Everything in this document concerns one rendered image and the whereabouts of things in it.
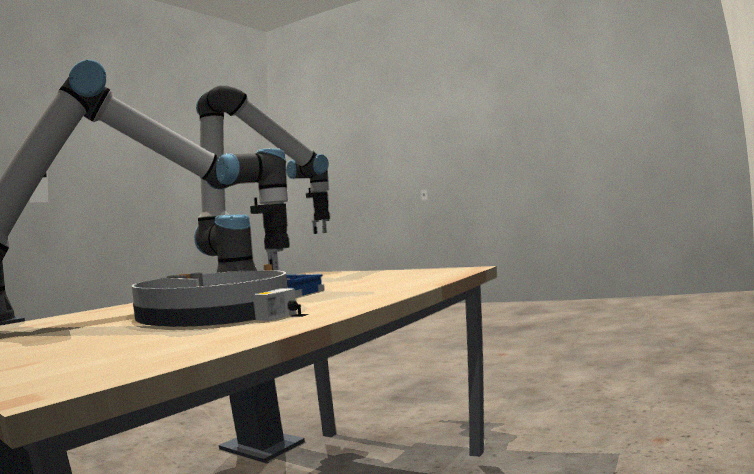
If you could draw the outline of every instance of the concrete floor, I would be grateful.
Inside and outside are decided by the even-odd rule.
[[[464,305],[330,359],[338,434],[312,367],[277,380],[269,464],[220,451],[224,398],[68,453],[85,473],[754,472],[754,292],[485,303],[486,445],[468,456]]]

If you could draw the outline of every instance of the wooden tabletop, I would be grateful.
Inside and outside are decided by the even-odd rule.
[[[322,275],[301,318],[165,328],[125,304],[0,326],[0,439],[18,448],[233,380],[462,294],[497,267]]]

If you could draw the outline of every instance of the circular tray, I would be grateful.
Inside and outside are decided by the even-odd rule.
[[[209,326],[254,319],[254,294],[286,288],[286,273],[193,273],[131,286],[134,320],[153,326]]]

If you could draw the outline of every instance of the table leg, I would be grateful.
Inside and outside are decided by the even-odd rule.
[[[16,449],[0,440],[0,474],[72,474],[67,451],[36,443]]]
[[[219,449],[269,462],[304,442],[304,438],[283,433],[274,380],[231,394],[230,398],[237,437],[220,444]]]
[[[330,369],[327,359],[314,365],[316,371],[316,390],[319,394],[319,415],[321,416],[321,434],[336,436],[336,417],[333,416],[333,392],[330,391]]]
[[[482,456],[483,439],[483,383],[482,383],[482,291],[476,287],[465,300],[465,319],[468,332],[468,428],[470,455]]]

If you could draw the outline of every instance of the ceiling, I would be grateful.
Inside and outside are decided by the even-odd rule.
[[[158,0],[240,25],[270,31],[358,0]]]

